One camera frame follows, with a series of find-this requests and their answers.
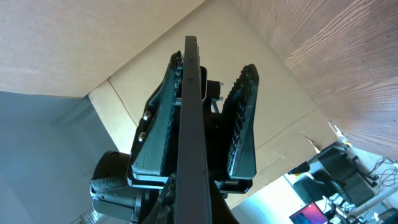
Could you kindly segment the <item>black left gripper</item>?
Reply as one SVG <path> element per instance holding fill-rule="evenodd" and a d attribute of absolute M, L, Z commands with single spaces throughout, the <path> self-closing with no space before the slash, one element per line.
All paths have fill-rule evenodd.
<path fill-rule="evenodd" d="M 127 182 L 152 196 L 138 221 L 235 223 L 225 200 L 246 193 L 256 175 L 259 74 L 244 66 L 218 110 L 220 82 L 182 63 L 181 51 L 172 54 L 137 127 Z"/>

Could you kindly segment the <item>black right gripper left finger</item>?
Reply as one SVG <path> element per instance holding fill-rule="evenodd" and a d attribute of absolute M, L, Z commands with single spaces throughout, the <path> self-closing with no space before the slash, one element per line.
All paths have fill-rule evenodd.
<path fill-rule="evenodd" d="M 173 173 L 142 224 L 174 224 L 177 174 Z"/>

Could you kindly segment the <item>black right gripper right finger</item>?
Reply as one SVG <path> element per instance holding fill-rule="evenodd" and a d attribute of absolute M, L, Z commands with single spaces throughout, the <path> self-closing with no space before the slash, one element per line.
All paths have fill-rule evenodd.
<path fill-rule="evenodd" d="M 209 188 L 213 224 L 239 224 L 213 180 L 210 180 Z"/>

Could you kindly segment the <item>blue-screen Samsung smartphone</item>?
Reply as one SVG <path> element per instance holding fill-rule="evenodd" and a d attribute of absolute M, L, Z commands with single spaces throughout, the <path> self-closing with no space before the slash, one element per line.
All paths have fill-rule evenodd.
<path fill-rule="evenodd" d="M 186 36 L 183 60 L 175 223 L 211 223 L 211 199 L 197 38 Z"/>

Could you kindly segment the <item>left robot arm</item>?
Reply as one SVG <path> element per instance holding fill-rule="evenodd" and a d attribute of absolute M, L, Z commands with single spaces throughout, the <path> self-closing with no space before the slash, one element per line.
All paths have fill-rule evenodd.
<path fill-rule="evenodd" d="M 108 151 L 90 182 L 93 208 L 130 223 L 235 223 L 226 198 L 256 175 L 259 75 L 246 65 L 223 109 L 198 56 L 174 53 L 146 101 L 129 153 Z"/>

